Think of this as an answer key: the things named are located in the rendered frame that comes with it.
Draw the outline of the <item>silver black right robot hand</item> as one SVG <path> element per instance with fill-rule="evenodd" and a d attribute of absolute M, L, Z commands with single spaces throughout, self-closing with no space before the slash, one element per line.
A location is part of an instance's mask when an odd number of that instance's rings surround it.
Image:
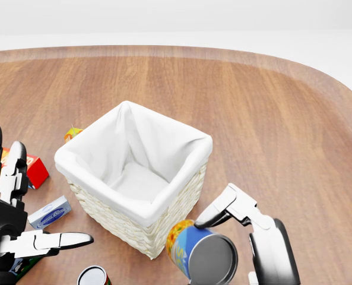
<path fill-rule="evenodd" d="M 200 214 L 199 229 L 214 227 L 229 218 L 243 226 L 252 225 L 249 234 L 255 270 L 248 274 L 250 285 L 300 285 L 300 277 L 286 228 L 281 220 L 262 214 L 257 201 L 233 183 Z"/>

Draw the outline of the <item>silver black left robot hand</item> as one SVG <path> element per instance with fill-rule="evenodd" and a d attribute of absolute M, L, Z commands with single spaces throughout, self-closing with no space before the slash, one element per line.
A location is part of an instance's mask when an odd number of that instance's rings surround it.
<path fill-rule="evenodd" d="M 94 239 L 80 232 L 27 232 L 27 213 L 22 201 L 28 191 L 26 147 L 14 141 L 6 166 L 1 164 L 2 151 L 0 127 L 0 285 L 16 285 L 16 277 L 10 271 L 15 259 L 55 256 L 61 250 L 91 244 Z"/>

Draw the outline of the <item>blue alphabet soup can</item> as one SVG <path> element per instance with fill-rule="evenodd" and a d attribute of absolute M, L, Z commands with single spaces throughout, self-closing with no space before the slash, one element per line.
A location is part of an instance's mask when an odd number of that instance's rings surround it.
<path fill-rule="evenodd" d="M 237 270 L 233 242 L 210 229 L 196 228 L 193 220 L 182 220 L 171 228 L 166 252 L 189 285 L 229 285 Z"/>

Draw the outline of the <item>white wicker basket with liner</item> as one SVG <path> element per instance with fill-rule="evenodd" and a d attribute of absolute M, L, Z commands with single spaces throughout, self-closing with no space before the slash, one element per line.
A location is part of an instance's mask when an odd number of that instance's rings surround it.
<path fill-rule="evenodd" d="M 212 149 L 210 135 L 124 101 L 54 159 L 84 211 L 154 259 L 199 200 Z"/>

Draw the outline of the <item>pale blue cream cheese box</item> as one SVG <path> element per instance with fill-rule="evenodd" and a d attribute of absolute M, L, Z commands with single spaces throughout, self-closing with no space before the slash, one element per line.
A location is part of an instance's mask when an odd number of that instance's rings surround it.
<path fill-rule="evenodd" d="M 63 195 L 35 213 L 28 216 L 28 222 L 36 229 L 44 229 L 71 211 L 67 198 Z"/>

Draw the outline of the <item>green printed food box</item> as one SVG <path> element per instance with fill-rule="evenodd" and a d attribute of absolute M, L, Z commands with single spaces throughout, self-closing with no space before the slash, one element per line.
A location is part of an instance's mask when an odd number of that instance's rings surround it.
<path fill-rule="evenodd" d="M 25 274 L 30 271 L 40 260 L 42 257 L 34 257 L 34 258 L 17 258 L 15 259 L 10 273 L 15 275 L 15 281 L 18 282 L 21 278 L 25 276 Z"/>

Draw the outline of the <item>red printed food box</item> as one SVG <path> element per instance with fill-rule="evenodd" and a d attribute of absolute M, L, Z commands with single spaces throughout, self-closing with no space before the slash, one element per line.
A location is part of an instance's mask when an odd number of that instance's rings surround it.
<path fill-rule="evenodd" d="M 17 175 L 15 178 L 15 186 L 17 189 L 20 189 L 22 185 L 24 188 L 25 186 L 33 189 L 37 189 L 41 186 L 41 184 L 45 181 L 45 179 L 49 176 L 44 164 L 42 163 L 41 159 L 37 156 L 27 155 L 26 164 L 27 164 L 27 171 L 26 176 L 27 178 L 23 178 L 22 175 L 19 175 L 21 168 L 18 168 L 19 165 L 16 165 L 16 160 L 12 161 L 8 158 L 9 155 L 9 148 L 3 148 L 1 163 L 2 167 L 7 167 L 7 170 L 1 170 L 0 175 L 0 192 L 3 186 L 12 185 L 12 179 L 8 178 L 7 174 Z"/>

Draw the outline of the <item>red can with white top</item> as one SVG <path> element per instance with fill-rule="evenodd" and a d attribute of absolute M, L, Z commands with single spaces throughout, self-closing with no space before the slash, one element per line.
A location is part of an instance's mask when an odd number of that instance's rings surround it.
<path fill-rule="evenodd" d="M 92 265 L 80 273 L 77 285 L 112 285 L 112 282 L 103 267 Z"/>

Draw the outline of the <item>small yellow orange carton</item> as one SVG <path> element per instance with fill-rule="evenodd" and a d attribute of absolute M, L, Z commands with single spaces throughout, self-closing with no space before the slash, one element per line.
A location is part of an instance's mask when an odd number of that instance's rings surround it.
<path fill-rule="evenodd" d="M 82 132 L 83 129 L 80 128 L 74 128 L 74 126 L 72 126 L 70 128 L 70 130 L 65 134 L 64 136 L 64 141 L 65 143 L 69 142 L 70 140 L 72 140 L 74 137 L 76 137 L 80 132 Z"/>

